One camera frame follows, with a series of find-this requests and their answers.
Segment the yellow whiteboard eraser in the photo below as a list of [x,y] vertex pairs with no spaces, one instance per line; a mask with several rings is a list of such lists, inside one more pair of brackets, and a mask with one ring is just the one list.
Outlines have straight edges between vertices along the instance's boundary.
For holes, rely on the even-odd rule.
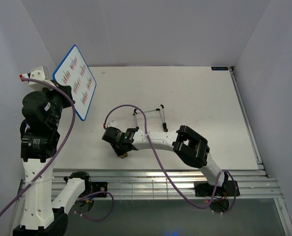
[[125,158],[127,156],[128,156],[128,153],[124,153],[124,154],[120,155],[120,158]]

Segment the blue framed small whiteboard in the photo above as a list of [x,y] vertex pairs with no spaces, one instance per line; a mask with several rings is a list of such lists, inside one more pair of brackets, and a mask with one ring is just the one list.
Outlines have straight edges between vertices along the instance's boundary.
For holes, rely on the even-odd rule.
[[73,45],[60,62],[53,72],[53,79],[61,86],[71,87],[76,113],[85,121],[97,82],[77,45]]

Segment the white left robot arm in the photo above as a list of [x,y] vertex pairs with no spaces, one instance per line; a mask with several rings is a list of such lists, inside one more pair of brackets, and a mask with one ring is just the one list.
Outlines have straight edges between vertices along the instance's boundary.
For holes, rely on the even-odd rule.
[[93,190],[86,172],[66,177],[66,186],[52,199],[53,158],[60,135],[58,125],[62,111],[73,104],[71,87],[43,88],[27,94],[22,101],[21,158],[25,181],[24,213],[14,236],[62,236],[68,224],[68,213],[80,196]]

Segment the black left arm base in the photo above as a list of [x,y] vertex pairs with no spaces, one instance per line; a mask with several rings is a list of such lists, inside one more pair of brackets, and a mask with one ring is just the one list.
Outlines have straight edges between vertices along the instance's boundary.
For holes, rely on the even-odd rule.
[[94,192],[105,192],[108,189],[108,182],[92,182],[85,183],[85,191],[80,195],[81,197],[87,196]]

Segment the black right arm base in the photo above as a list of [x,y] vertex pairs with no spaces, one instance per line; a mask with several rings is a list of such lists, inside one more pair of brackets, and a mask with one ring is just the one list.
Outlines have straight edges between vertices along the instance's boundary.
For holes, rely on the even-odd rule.
[[[194,182],[195,196],[197,197],[211,197],[214,186],[208,182]],[[240,196],[239,187],[237,181],[226,180],[221,187],[216,187],[215,197],[234,197]]]

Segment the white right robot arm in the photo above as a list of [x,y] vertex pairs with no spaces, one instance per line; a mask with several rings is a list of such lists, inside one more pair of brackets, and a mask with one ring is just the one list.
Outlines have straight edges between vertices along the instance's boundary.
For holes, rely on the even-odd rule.
[[127,155],[132,150],[158,149],[174,152],[184,164],[197,168],[207,179],[202,186],[204,190],[211,188],[216,195],[228,190],[228,176],[222,172],[212,155],[208,141],[182,125],[175,132],[146,133],[138,128],[129,128],[125,132],[115,127],[106,128],[102,140],[111,144],[118,157]]

